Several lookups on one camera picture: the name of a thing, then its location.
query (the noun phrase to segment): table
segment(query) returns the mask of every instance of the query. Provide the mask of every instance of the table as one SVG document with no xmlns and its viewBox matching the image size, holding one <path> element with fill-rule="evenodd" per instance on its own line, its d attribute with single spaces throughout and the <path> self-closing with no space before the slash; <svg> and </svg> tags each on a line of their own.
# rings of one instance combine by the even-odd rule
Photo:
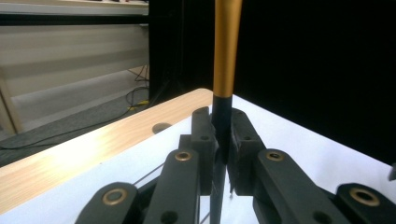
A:
<svg viewBox="0 0 396 224">
<path fill-rule="evenodd" d="M 211 108 L 211 102 L 211 91 L 191 91 L 1 168 L 0 223 L 74 223 L 99 188 L 116 181 L 134 183 L 160 167 L 137 184 L 142 186 L 160 173 L 166 155 L 177 149 L 179 136 L 191 133 L 191 112 Z M 396 202 L 396 183 L 388 182 L 387 164 L 238 96 L 233 107 L 247 113 L 267 147 L 289 153 L 318 186 L 335 192 L 339 184 L 360 183 Z M 172 127 L 154 134 L 152 126 L 161 122 Z M 208 197 L 202 197 L 201 218 L 207 212 Z M 222 221 L 257 223 L 251 197 L 230 198 L 225 193 Z"/>
</svg>

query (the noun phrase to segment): gray carpet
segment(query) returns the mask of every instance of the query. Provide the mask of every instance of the gray carpet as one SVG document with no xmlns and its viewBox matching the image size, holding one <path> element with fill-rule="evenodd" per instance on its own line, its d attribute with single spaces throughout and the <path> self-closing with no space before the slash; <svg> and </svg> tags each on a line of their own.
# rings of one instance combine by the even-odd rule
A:
<svg viewBox="0 0 396 224">
<path fill-rule="evenodd" d="M 126 96 L 3 140 L 0 142 L 0 167 L 138 113 L 147 105 L 131 111 L 128 107 L 148 98 L 148 88 L 136 88 Z"/>
</svg>

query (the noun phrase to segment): floor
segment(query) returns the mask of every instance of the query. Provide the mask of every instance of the floor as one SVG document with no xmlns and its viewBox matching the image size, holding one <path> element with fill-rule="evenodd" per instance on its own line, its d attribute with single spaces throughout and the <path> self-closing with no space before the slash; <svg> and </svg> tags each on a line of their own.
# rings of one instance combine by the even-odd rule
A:
<svg viewBox="0 0 396 224">
<path fill-rule="evenodd" d="M 24 132 L 0 131 L 0 167 L 130 116 L 149 98 L 146 67 L 35 92 L 12 100 Z"/>
</svg>

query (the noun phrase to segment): black and yellow rod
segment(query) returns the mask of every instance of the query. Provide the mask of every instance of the black and yellow rod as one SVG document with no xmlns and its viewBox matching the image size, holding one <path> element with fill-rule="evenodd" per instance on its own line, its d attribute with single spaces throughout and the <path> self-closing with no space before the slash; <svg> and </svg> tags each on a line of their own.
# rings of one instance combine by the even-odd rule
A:
<svg viewBox="0 0 396 224">
<path fill-rule="evenodd" d="M 233 80 L 238 46 L 242 0 L 216 0 L 215 64 L 212 123 L 219 150 L 216 152 L 213 190 L 210 197 L 210 223 L 220 223 L 224 178 L 230 148 Z"/>
</svg>

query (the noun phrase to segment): black backdrop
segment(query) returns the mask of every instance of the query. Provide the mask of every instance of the black backdrop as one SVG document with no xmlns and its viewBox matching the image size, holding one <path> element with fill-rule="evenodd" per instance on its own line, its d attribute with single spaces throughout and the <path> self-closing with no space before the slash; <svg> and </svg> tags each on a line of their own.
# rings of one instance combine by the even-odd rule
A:
<svg viewBox="0 0 396 224">
<path fill-rule="evenodd" d="M 394 1 L 245 0 L 234 93 L 396 162 L 395 11 Z M 150 99 L 212 89 L 214 1 L 150 1 L 150 19 Z"/>
</svg>

